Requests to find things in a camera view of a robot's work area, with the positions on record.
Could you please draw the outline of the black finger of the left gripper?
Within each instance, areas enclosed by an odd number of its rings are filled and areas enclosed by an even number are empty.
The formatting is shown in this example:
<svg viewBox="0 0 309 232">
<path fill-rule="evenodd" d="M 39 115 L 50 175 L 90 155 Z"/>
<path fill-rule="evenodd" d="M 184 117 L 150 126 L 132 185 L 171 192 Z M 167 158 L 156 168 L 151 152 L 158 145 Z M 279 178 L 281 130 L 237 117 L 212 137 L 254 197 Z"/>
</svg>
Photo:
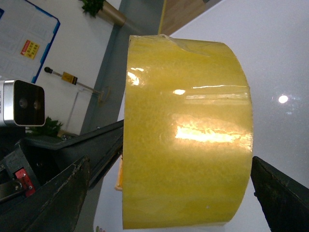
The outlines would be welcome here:
<svg viewBox="0 0 309 232">
<path fill-rule="evenodd" d="M 120 157 L 123 135 L 124 121 L 120 120 L 65 141 L 48 136 L 30 137 L 26 139 L 26 145 L 35 157 L 51 158 L 59 171 L 87 156 L 90 164 L 89 189 L 93 189 Z"/>
</svg>

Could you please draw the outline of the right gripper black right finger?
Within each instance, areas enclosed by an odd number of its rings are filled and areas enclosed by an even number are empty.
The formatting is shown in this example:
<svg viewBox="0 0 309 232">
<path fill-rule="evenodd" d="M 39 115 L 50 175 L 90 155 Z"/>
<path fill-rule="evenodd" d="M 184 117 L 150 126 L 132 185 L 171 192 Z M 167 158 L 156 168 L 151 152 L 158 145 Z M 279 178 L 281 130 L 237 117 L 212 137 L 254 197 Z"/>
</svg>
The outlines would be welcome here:
<svg viewBox="0 0 309 232">
<path fill-rule="evenodd" d="M 309 189 L 254 156 L 251 169 L 254 196 L 272 232 L 309 230 Z"/>
</svg>

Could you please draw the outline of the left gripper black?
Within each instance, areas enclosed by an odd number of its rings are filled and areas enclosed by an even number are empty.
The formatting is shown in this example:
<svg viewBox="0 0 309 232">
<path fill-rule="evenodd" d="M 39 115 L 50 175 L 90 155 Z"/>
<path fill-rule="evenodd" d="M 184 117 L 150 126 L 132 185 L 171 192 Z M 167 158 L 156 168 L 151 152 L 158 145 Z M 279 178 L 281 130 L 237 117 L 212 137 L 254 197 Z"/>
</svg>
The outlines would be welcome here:
<svg viewBox="0 0 309 232">
<path fill-rule="evenodd" d="M 37 192 L 61 172 L 53 152 L 56 138 L 24 138 L 0 159 L 0 213 L 4 214 Z"/>
</svg>

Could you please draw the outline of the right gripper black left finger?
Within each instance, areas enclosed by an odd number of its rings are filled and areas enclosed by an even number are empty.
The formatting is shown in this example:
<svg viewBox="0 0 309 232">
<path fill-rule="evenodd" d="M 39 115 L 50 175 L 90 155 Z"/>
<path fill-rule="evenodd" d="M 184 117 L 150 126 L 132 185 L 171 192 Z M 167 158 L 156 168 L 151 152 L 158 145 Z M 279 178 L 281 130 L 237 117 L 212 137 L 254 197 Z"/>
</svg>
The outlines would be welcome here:
<svg viewBox="0 0 309 232">
<path fill-rule="evenodd" d="M 34 194 L 1 214 L 2 232 L 72 232 L 75 230 L 90 178 L 88 157 L 82 157 Z"/>
</svg>

